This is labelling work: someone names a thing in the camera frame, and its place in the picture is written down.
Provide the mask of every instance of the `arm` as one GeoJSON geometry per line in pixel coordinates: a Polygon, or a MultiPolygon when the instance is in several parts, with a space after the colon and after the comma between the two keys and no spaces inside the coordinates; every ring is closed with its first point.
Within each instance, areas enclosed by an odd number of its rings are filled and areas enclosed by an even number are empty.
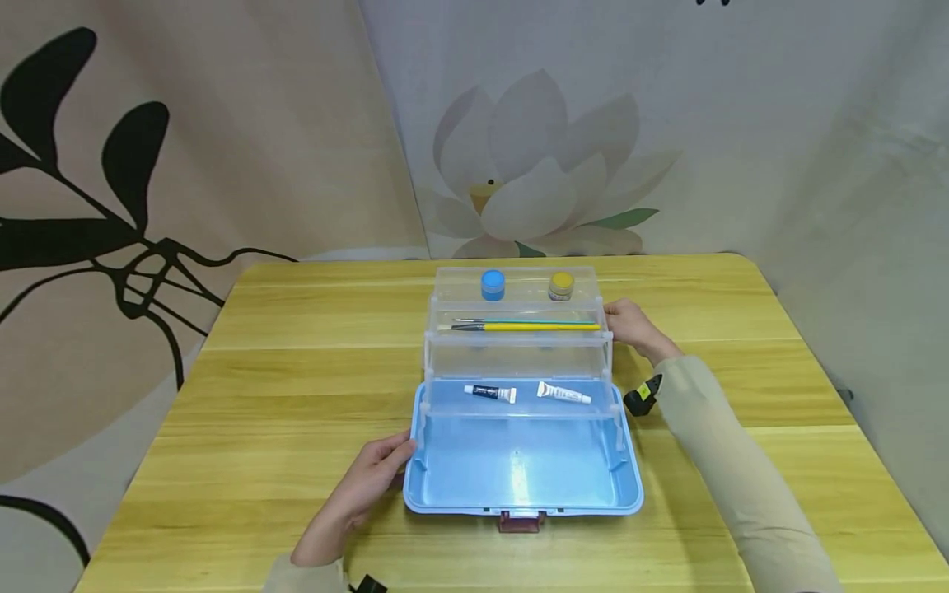
{"type": "Polygon", "coordinates": [[[366,443],[326,504],[309,522],[293,553],[277,558],[262,593],[345,593],[343,552],[349,534],[398,482],[415,452],[408,431],[366,443]]]}
{"type": "Polygon", "coordinates": [[[758,593],[843,591],[830,558],[791,489],[735,418],[718,381],[700,359],[684,357],[623,299],[606,306],[617,340],[662,373],[657,403],[715,500],[758,593]]]}

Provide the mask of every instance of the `wood grain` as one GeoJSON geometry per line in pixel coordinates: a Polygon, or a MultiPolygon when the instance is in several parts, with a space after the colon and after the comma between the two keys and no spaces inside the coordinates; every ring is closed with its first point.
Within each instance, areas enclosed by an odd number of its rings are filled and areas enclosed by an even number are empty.
{"type": "MultiPolygon", "coordinates": [[[[731,254],[591,264],[716,372],[788,480],[848,591],[949,590],[949,570],[761,274],[731,254]]],[[[435,270],[537,260],[265,265],[234,287],[79,591],[258,591],[353,455],[411,419],[435,270]]],[[[615,350],[623,389],[649,376],[615,350]]],[[[397,492],[347,563],[399,591],[750,590],[698,473],[658,409],[632,421],[645,505],[500,535],[408,512],[397,492]]]]}

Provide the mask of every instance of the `box latch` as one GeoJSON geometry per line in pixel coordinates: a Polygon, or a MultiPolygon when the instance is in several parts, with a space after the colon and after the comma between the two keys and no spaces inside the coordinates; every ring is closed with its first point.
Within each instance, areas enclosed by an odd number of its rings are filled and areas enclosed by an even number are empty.
{"type": "Polygon", "coordinates": [[[497,530],[501,533],[540,533],[540,526],[544,524],[547,513],[540,511],[537,516],[513,516],[507,510],[501,511],[501,518],[497,521],[497,530]]]}

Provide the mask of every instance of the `yellow paintbrush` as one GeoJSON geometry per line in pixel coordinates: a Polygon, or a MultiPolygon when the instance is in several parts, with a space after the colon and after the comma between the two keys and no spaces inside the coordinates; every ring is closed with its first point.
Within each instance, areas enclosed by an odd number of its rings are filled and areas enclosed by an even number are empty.
{"type": "Polygon", "coordinates": [[[600,331],[599,324],[458,324],[457,331],[600,331]]]}

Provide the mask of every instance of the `blue paint jar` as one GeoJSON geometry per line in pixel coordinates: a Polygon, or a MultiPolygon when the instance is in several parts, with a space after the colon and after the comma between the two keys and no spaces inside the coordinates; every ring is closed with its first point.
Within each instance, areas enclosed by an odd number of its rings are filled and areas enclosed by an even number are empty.
{"type": "Polygon", "coordinates": [[[500,301],[504,298],[504,274],[489,269],[481,274],[481,297],[485,301],[500,301]]]}

